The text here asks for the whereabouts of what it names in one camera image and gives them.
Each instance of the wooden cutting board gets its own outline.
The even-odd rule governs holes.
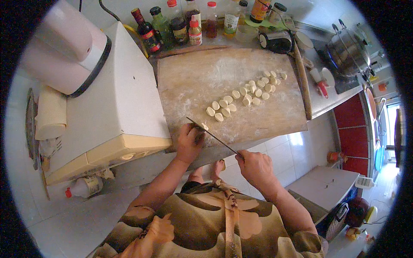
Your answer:
[[[241,96],[233,102],[237,111],[221,123],[207,115],[213,101],[239,91],[250,80],[259,80],[265,70],[275,71],[281,80],[268,100],[245,107]],[[287,79],[280,73],[286,73]],[[303,99],[290,60],[267,50],[228,48],[160,59],[158,91],[174,142],[179,128],[189,122],[187,116],[207,124],[212,134],[228,144],[307,130]],[[207,136],[207,147],[219,144]]]

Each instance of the pot handle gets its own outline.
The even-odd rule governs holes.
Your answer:
[[[338,22],[341,24],[341,27],[343,27],[343,29],[347,28],[347,26],[344,25],[344,22],[341,19],[338,19]]]
[[[333,26],[333,29],[334,29],[334,31],[335,31],[336,34],[337,34],[337,33],[338,33],[338,27],[337,27],[337,25],[335,25],[335,24],[333,23],[331,26]]]

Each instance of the person's right hand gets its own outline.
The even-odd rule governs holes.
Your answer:
[[[273,162],[271,158],[261,152],[249,152],[239,150],[235,159],[241,169],[242,176],[261,192],[278,186],[278,179],[273,173]]]

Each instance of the stovetop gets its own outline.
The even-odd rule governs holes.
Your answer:
[[[357,76],[346,77],[338,73],[337,67],[333,64],[330,57],[327,53],[327,45],[325,42],[320,40],[311,40],[314,44],[314,48],[318,54],[318,57],[321,60],[321,63],[324,67],[327,67],[333,74],[335,80],[335,90],[337,94],[341,94],[345,91],[348,91],[352,88],[359,86]]]

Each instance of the dumpling dough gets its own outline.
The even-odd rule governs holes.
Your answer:
[[[215,119],[216,119],[218,122],[224,121],[224,117],[222,116],[221,113],[216,113],[216,114],[215,114]]]
[[[213,108],[211,108],[211,107],[208,107],[208,108],[206,109],[206,113],[207,113],[209,116],[214,116],[214,115],[215,115],[215,110],[214,110]]]
[[[257,85],[258,85],[260,88],[262,88],[262,87],[265,86],[265,83],[264,83],[263,81],[259,80],[259,81],[257,81]]]
[[[218,110],[219,109],[218,102],[216,102],[216,101],[212,102],[212,108],[215,109],[215,110]]]
[[[257,89],[255,91],[255,96],[260,97],[262,95],[262,90],[261,89]]]
[[[235,112],[237,110],[237,107],[234,104],[229,104],[228,108],[230,109],[231,112]]]
[[[241,93],[242,96],[245,96],[248,93],[247,88],[246,87],[241,87],[240,88],[240,93]]]
[[[227,108],[227,107],[224,108],[224,109],[222,109],[221,112],[222,112],[222,114],[223,114],[224,116],[226,116],[226,117],[230,117],[230,116],[231,116],[231,111],[230,111],[230,109]]]
[[[232,97],[231,97],[231,96],[228,96],[228,95],[225,96],[223,99],[226,100],[226,101],[228,102],[228,104],[231,104],[232,101],[233,101]]]
[[[226,108],[226,107],[228,107],[228,101],[221,99],[219,101],[219,105],[223,108]]]
[[[253,103],[254,105],[258,105],[258,104],[261,103],[261,100],[260,100],[260,99],[257,99],[257,98],[253,98],[253,99],[252,99],[252,103]]]
[[[266,100],[266,99],[269,99],[269,98],[270,98],[270,95],[269,95],[268,93],[264,92],[264,93],[261,95],[261,98],[262,98],[263,100]]]
[[[265,85],[265,91],[266,92],[271,92],[271,84],[267,84],[267,85]]]
[[[240,94],[239,91],[233,90],[232,96],[233,96],[234,99],[239,99],[241,94]]]
[[[270,80],[267,77],[262,77],[261,81],[263,81],[265,84],[270,82]]]
[[[253,94],[257,90],[257,86],[251,85],[251,93]]]
[[[251,105],[251,101],[249,100],[249,98],[244,98],[244,99],[242,100],[242,103],[243,103],[245,106]]]
[[[208,126],[206,125],[206,124],[204,124],[204,123],[201,123],[201,126],[202,126],[202,128],[204,128],[205,130],[209,130],[209,128],[208,128]]]
[[[250,94],[245,95],[244,99],[249,99],[249,101],[252,102],[252,97]]]

